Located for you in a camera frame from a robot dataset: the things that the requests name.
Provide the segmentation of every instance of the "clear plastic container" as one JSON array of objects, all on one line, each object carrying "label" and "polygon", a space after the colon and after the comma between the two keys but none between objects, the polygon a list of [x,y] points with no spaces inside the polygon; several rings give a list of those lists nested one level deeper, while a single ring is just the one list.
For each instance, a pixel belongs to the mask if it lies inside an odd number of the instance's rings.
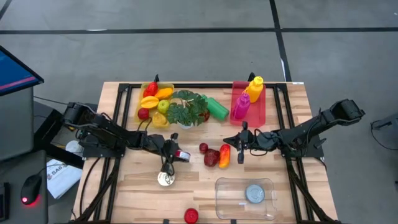
[{"label": "clear plastic container", "polygon": [[[264,189],[264,200],[251,203],[246,189],[258,185]],[[273,220],[277,215],[274,183],[268,179],[227,179],[216,181],[216,214],[220,219]]]},{"label": "clear plastic container", "polygon": [[[139,93],[139,101],[138,101],[138,105],[137,105],[137,107],[136,107],[136,113],[134,114],[134,122],[135,122],[135,123],[141,123],[141,121],[142,121],[142,120],[140,120],[140,119],[138,118],[137,114],[138,114],[138,110],[141,109],[141,104],[140,104],[140,102],[141,102],[141,100],[142,100],[142,98],[143,98],[142,96],[143,96],[143,94],[144,94],[145,89],[147,88],[147,86],[148,86],[149,84],[150,84],[150,82],[145,82],[145,83],[143,83],[143,84],[141,85],[141,90],[140,90],[140,93]],[[173,84],[158,82],[158,83],[157,83],[157,86],[158,86],[158,89],[172,88],[172,89],[173,89],[173,92],[174,92],[174,85],[173,85]],[[150,117],[150,118],[153,117],[154,114],[156,113],[156,111],[157,111],[157,107],[152,108],[152,109],[149,109],[149,117]],[[141,127],[145,127],[146,124],[148,124],[148,122],[149,122],[149,120],[144,121],[144,122],[142,123]],[[157,129],[162,129],[162,128],[168,128],[168,127],[170,126],[170,123],[167,122],[167,124],[163,124],[163,125],[155,125],[154,123],[151,123],[150,126],[152,126],[152,127],[154,127],[154,128],[157,128]]]}]

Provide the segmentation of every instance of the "yellow bottle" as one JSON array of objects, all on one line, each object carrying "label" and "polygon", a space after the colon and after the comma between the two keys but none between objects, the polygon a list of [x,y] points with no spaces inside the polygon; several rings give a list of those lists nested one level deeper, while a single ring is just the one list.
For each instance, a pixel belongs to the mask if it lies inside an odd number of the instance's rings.
[{"label": "yellow bottle", "polygon": [[249,86],[243,91],[250,96],[250,103],[255,103],[259,98],[262,89],[264,88],[264,80],[261,77],[255,77],[253,81],[249,83]]}]

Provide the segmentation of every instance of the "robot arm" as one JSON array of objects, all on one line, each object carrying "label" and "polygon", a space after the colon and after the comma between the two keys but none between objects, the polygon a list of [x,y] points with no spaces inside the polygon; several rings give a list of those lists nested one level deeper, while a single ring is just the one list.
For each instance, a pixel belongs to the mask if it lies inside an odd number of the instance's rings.
[{"label": "robot arm", "polygon": [[89,106],[81,103],[68,104],[63,122],[67,126],[81,130],[79,144],[85,147],[84,153],[86,151],[90,153],[90,149],[92,149],[94,152],[118,154],[118,152],[123,153],[127,147],[164,156],[165,163],[168,164],[174,161],[189,162],[189,158],[179,156],[181,149],[178,146],[177,133],[172,134],[171,139],[165,140],[159,134],[148,135],[146,130],[128,131],[110,120],[107,114],[97,114]]},{"label": "robot arm", "polygon": [[263,133],[256,129],[254,134],[248,130],[247,122],[243,121],[243,130],[236,136],[223,139],[238,151],[238,163],[244,162],[244,150],[255,149],[273,151],[280,149],[287,157],[302,157],[303,150],[311,138],[335,126],[348,126],[361,120],[365,112],[358,108],[353,100],[341,100],[318,116],[291,129],[280,129]]}]

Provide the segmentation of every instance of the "potted plant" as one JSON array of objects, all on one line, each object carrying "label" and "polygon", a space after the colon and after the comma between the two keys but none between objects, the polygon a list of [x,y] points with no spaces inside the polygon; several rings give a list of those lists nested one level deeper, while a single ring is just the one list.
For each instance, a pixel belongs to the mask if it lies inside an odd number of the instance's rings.
[{"label": "potted plant", "polygon": [[181,104],[170,104],[166,112],[170,124],[178,123],[181,128],[188,129],[205,121],[207,102],[198,93],[180,90],[172,94],[172,99],[180,99]]}]

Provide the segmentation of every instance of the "green apple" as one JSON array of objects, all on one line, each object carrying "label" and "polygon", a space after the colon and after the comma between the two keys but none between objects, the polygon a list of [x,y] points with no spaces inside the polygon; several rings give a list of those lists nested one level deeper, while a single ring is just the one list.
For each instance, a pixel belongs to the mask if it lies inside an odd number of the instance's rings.
[{"label": "green apple", "polygon": [[162,114],[166,114],[166,111],[168,110],[169,106],[170,102],[168,100],[161,100],[157,105],[157,110]]}]

